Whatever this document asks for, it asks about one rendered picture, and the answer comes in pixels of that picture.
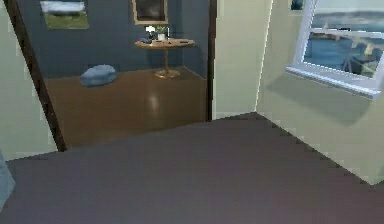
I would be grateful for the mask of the landscape picture on wall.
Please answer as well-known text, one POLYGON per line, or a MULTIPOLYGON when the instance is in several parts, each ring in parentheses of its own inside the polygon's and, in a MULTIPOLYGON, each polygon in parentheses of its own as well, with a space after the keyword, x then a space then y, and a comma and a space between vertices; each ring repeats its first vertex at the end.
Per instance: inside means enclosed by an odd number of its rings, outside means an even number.
POLYGON ((88 29, 87 4, 81 0, 41 0, 40 7, 48 29, 88 29))

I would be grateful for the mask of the blue floor cushion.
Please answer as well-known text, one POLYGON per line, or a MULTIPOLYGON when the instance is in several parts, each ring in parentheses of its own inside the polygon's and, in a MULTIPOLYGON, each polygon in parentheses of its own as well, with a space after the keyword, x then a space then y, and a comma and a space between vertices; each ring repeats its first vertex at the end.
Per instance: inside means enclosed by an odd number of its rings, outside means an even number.
POLYGON ((117 71, 111 65, 96 65, 87 69, 80 76, 80 84, 85 87, 108 85, 113 82, 117 76, 117 71))

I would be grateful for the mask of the small blue framed picture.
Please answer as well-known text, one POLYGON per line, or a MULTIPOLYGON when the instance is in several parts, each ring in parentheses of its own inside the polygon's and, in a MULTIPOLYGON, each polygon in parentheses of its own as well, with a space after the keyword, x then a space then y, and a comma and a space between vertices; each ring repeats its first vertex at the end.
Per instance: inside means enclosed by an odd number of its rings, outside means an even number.
POLYGON ((305 0, 290 0, 289 8, 291 11, 302 11, 304 4, 305 0))

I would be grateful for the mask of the grey blue furniture corner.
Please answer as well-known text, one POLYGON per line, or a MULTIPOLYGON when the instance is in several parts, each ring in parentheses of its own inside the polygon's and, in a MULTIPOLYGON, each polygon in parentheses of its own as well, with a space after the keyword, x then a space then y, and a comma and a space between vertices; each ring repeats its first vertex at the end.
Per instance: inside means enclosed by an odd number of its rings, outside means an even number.
POLYGON ((15 180, 0 151, 0 212, 5 207, 15 187, 15 180))

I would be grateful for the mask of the small potted green plant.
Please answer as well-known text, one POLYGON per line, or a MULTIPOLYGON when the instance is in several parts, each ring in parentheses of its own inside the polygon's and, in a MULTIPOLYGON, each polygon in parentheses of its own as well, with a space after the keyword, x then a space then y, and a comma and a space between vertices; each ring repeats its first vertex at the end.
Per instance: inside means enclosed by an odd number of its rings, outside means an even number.
POLYGON ((158 40, 166 40, 167 39, 167 33, 168 33, 168 28, 165 26, 156 26, 155 31, 157 33, 157 39, 158 40))

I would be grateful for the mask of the gold framed dark picture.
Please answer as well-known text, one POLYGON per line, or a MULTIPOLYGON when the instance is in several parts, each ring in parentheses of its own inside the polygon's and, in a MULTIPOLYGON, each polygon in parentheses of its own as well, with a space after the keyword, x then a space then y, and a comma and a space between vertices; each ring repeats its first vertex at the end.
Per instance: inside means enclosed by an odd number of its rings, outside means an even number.
POLYGON ((136 25, 165 25, 168 23, 168 0, 131 0, 136 25))

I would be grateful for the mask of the round wooden pedestal table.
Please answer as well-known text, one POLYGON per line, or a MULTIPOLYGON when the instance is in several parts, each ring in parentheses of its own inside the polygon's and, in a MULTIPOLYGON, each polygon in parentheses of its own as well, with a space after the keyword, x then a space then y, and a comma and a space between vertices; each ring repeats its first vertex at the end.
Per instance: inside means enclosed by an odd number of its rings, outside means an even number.
POLYGON ((139 41, 135 42, 135 45, 139 48, 149 49, 149 50, 162 50, 164 52, 164 67, 162 70, 159 70, 155 75, 159 78, 170 79, 180 75, 180 72, 174 69, 169 68, 169 51, 171 49, 192 47, 195 45, 195 41, 191 39, 178 39, 171 38, 168 40, 153 40, 151 44, 145 44, 139 41), (188 43, 180 43, 179 41, 186 40, 188 43))

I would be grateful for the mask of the white framed window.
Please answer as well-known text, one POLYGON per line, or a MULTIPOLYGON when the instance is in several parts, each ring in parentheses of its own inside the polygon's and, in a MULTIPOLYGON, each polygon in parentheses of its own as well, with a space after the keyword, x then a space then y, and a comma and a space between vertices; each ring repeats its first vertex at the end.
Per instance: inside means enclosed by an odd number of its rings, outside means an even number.
POLYGON ((384 0, 305 0, 285 71, 371 99, 384 94, 384 0))

